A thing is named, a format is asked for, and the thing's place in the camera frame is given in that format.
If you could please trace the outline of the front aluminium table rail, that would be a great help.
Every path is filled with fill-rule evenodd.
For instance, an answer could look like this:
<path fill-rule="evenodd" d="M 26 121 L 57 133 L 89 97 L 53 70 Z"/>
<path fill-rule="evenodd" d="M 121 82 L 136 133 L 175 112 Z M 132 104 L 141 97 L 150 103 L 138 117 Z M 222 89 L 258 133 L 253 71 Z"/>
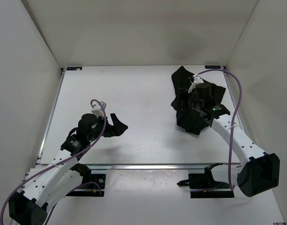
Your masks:
<path fill-rule="evenodd" d="M 211 164 L 88 164 L 91 170 L 203 170 Z"/>

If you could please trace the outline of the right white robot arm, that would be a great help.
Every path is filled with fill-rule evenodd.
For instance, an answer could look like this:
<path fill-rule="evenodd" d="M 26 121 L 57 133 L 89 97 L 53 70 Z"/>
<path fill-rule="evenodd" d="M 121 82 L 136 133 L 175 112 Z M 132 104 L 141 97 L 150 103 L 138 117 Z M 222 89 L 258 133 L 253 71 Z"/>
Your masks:
<path fill-rule="evenodd" d="M 280 159 L 257 146 L 236 126 L 230 111 L 221 103 L 225 88 L 202 82 L 188 89 L 179 89 L 172 107 L 177 112 L 177 124 L 186 131 L 199 135 L 210 127 L 228 144 L 239 159 L 240 166 L 212 164 L 204 168 L 203 182 L 206 188 L 221 183 L 231 188 L 239 187 L 247 197 L 273 189 L 279 184 Z"/>

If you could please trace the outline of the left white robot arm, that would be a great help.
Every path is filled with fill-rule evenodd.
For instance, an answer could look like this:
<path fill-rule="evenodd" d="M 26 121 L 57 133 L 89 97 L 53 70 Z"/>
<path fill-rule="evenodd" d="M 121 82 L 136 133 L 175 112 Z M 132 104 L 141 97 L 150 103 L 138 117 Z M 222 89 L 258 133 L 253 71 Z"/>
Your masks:
<path fill-rule="evenodd" d="M 59 200 L 74 188 L 90 184 L 91 170 L 79 160 L 100 137 L 121 136 L 128 129 L 114 113 L 110 117 L 112 124 L 103 116 L 82 115 L 48 167 L 9 198 L 9 216 L 14 221 L 21 225 L 42 225 Z"/>

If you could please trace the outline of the right corner label sticker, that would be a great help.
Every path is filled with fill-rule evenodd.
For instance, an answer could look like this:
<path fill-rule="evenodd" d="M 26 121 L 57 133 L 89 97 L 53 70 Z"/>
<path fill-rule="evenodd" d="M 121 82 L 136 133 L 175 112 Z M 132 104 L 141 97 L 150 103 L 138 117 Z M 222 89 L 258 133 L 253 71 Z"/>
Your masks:
<path fill-rule="evenodd" d="M 219 65 L 205 65 L 205 69 L 221 69 Z"/>

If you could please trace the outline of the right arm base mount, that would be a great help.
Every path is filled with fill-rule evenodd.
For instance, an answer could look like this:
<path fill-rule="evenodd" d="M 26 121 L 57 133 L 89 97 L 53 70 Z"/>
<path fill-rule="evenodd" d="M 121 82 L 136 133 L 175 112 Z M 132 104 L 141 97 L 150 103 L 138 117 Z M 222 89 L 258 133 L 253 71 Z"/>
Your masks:
<path fill-rule="evenodd" d="M 204 168 L 204 173 L 190 173 L 188 179 L 177 183 L 179 187 L 190 188 L 191 199 L 234 198 L 234 192 L 229 189 L 228 183 L 215 181 L 212 169 L 222 163 L 216 163 Z"/>

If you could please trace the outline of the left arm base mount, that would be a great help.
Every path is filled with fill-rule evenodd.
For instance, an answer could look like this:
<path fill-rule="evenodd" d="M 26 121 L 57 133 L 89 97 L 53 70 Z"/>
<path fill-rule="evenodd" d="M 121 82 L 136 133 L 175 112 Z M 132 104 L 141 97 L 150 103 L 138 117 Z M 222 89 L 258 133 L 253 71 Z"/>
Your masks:
<path fill-rule="evenodd" d="M 106 171 L 92 170 L 91 175 L 83 178 L 81 186 L 66 196 L 74 197 L 104 197 Z"/>

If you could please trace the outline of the left corner label sticker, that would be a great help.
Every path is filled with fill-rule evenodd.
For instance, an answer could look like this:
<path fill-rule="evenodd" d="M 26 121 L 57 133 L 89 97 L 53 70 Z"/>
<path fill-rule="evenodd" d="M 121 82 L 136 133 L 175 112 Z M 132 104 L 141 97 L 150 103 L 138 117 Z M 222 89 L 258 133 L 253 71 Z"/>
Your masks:
<path fill-rule="evenodd" d="M 82 67 L 67 67 L 66 71 L 81 71 Z"/>

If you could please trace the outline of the black pleated skirt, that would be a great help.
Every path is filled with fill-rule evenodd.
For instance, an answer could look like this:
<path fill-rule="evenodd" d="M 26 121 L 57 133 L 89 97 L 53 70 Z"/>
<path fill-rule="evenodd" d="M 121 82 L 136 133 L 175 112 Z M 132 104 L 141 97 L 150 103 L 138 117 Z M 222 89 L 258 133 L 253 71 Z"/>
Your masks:
<path fill-rule="evenodd" d="M 215 119 L 230 115 L 230 111 L 221 103 L 226 88 L 193 76 L 184 66 L 172 74 L 176 97 L 171 106 L 176 111 L 177 125 L 199 135 Z"/>

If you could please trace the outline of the corner label sticker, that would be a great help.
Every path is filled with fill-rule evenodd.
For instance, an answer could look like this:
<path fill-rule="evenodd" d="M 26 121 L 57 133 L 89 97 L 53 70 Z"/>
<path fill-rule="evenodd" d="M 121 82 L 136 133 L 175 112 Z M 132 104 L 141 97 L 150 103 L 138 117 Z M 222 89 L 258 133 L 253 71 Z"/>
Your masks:
<path fill-rule="evenodd" d="M 81 71 L 82 67 L 67 67 L 66 71 Z"/>
<path fill-rule="evenodd" d="M 221 69 L 219 65 L 205 65 L 205 69 Z"/>

